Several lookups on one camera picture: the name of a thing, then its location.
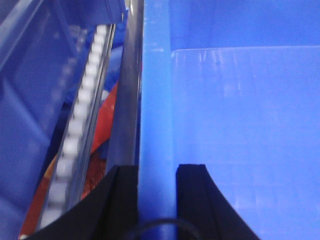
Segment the blue surface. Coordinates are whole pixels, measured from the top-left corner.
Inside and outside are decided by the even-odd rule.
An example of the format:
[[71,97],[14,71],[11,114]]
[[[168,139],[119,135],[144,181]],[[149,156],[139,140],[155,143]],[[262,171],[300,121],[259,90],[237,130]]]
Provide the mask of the blue surface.
[[[88,28],[120,22],[124,11],[121,0],[20,0],[3,14],[0,239],[18,238],[65,95],[72,84],[78,85],[83,71]],[[88,20],[92,12],[95,17]]]
[[320,1],[145,2],[142,219],[206,164],[262,240],[320,239]]

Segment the orange object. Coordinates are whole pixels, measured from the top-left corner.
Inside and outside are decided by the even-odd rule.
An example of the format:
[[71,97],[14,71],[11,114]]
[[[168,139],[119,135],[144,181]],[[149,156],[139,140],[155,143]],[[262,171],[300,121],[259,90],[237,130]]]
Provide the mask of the orange object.
[[22,229],[20,231],[20,236],[22,235],[31,235],[35,232],[36,227],[37,227],[37,223],[38,223],[38,219],[40,216],[40,212],[47,194],[47,189],[50,183],[50,179],[52,176],[52,173],[54,171],[54,166],[56,163],[56,158],[57,155],[54,156],[54,158],[52,159],[50,165],[48,166],[48,168],[45,171],[45,174],[34,194],[32,203],[30,205],[30,208],[28,210],[28,213],[25,217],[24,223],[22,225]]
[[118,83],[113,87],[108,97],[100,107],[95,127],[91,153],[97,150],[111,136],[112,122],[116,103]]

